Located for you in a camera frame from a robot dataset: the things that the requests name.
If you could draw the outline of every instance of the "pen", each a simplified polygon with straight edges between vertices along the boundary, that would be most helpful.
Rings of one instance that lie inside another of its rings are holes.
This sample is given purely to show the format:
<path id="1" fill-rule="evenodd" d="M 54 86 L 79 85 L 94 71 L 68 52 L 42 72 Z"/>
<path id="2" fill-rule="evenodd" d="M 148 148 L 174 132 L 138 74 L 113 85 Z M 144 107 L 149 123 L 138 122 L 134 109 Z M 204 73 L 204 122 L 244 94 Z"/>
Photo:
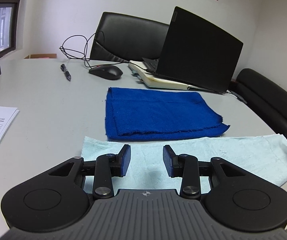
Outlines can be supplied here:
<path id="1" fill-rule="evenodd" d="M 62 64 L 60 66 L 61 70 L 65 73 L 66 79 L 68 79 L 69 81 L 71 80 L 71 75 L 69 74 L 65 64 Z"/>

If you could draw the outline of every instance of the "black mouse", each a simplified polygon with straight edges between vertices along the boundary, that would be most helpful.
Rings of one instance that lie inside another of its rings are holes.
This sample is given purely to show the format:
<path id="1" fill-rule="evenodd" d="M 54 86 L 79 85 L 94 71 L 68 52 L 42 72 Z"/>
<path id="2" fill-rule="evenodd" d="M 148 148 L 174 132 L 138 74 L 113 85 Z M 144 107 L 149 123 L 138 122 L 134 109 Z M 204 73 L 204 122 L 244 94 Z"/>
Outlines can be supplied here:
<path id="1" fill-rule="evenodd" d="M 109 80 L 119 79 L 123 74 L 120 68 L 115 65 L 99 65 L 91 68 L 89 73 Z"/>

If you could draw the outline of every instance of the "white table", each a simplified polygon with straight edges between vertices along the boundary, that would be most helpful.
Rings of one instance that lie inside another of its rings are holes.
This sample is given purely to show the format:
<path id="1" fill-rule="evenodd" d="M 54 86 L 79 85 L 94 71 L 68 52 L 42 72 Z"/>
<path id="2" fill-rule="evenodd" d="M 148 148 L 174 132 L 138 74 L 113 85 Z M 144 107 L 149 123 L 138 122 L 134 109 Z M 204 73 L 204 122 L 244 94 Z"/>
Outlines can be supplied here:
<path id="1" fill-rule="evenodd" d="M 83 139 L 107 140 L 105 99 L 108 87 L 142 88 L 126 64 L 116 81 L 88 73 L 81 61 L 66 62 L 68 82 L 57 59 L 0 61 L 0 106 L 20 113 L 0 143 L 0 202 L 17 184 L 81 154 Z M 273 131 L 232 95 L 200 92 L 231 127 L 223 136 L 257 136 Z M 287 182 L 282 186 L 287 191 Z M 8 226 L 0 210 L 0 236 Z"/>

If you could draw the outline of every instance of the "towel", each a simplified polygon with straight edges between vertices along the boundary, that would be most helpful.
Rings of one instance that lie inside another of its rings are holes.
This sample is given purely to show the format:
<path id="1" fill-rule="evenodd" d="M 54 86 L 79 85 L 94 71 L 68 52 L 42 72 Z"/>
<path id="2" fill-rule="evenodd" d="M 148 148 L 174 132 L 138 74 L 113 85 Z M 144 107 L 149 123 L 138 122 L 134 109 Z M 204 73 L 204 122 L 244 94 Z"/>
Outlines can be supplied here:
<path id="1" fill-rule="evenodd" d="M 222 135 L 229 126 L 197 92 L 109 88 L 109 140 L 158 141 Z"/>
<path id="2" fill-rule="evenodd" d="M 184 141 L 132 143 L 131 161 L 125 177 L 113 177 L 115 193 L 119 188 L 169 189 L 179 192 L 182 178 L 168 177 L 162 159 L 163 146 L 169 144 L 174 152 L 196 156 L 209 162 L 211 157 L 221 157 L 253 174 L 281 186 L 287 181 L 287 139 L 283 135 L 257 137 L 200 138 Z M 85 161 L 121 150 L 123 143 L 102 142 L 85 137 L 82 157 Z M 210 190 L 208 177 L 201 177 L 201 191 Z M 93 177 L 87 177 L 86 192 L 92 192 Z"/>

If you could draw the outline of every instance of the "white wall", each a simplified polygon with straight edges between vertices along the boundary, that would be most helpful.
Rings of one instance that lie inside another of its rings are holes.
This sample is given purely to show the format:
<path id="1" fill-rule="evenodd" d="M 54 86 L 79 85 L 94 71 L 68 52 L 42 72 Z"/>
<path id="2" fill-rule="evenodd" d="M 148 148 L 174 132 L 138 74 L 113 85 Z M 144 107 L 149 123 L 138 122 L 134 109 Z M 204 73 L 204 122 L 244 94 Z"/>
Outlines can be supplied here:
<path id="1" fill-rule="evenodd" d="M 287 91 L 287 0 L 263 0 L 247 67 Z"/>
<path id="2" fill-rule="evenodd" d="M 90 37 L 102 12 L 111 11 L 169 24 L 175 6 L 180 6 L 220 26 L 244 43 L 238 68 L 250 53 L 262 0 L 36 0 L 31 35 L 32 53 L 57 53 L 71 35 Z M 81 50 L 84 41 L 67 43 Z"/>
<path id="3" fill-rule="evenodd" d="M 16 31 L 16 50 L 6 54 L 2 59 L 22 59 L 31 54 L 32 20 L 35 0 L 20 0 Z"/>

